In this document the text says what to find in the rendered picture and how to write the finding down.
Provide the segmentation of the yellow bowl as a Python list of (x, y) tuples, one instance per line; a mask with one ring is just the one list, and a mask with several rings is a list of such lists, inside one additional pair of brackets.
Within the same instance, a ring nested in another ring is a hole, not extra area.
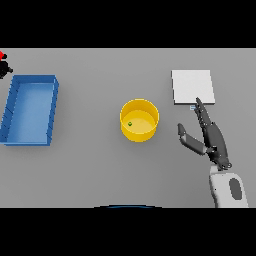
[(120, 130), (132, 142), (145, 142), (151, 139), (159, 120), (158, 109), (146, 99), (132, 99), (120, 110)]

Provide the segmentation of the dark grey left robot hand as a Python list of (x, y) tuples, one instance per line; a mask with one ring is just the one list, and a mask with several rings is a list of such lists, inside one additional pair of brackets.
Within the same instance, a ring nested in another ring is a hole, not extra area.
[(8, 66), (6, 61), (0, 61), (0, 79), (3, 79), (7, 73), (12, 73), (13, 69)]

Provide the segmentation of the pale square measuring scale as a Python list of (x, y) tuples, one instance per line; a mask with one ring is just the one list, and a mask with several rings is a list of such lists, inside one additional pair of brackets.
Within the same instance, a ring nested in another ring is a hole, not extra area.
[(195, 105), (196, 98), (205, 105), (215, 104), (209, 70), (172, 70), (170, 77), (175, 105)]

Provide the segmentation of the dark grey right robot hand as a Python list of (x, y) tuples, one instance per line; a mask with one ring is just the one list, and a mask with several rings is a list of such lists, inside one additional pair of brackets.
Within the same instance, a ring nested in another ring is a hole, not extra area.
[(194, 112), (197, 116), (204, 141), (201, 142), (189, 135), (184, 126), (179, 123), (177, 127), (181, 144), (198, 155), (203, 156), (207, 154), (209, 160), (217, 166), (219, 171), (228, 170), (232, 167), (232, 164), (228, 157), (222, 132), (217, 124), (210, 119), (204, 104), (199, 98), (196, 98)]

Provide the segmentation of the blue tray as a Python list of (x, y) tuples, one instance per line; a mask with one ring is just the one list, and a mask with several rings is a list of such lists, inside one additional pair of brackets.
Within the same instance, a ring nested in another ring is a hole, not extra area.
[(14, 75), (0, 125), (0, 144), (49, 146), (59, 82), (55, 75)]

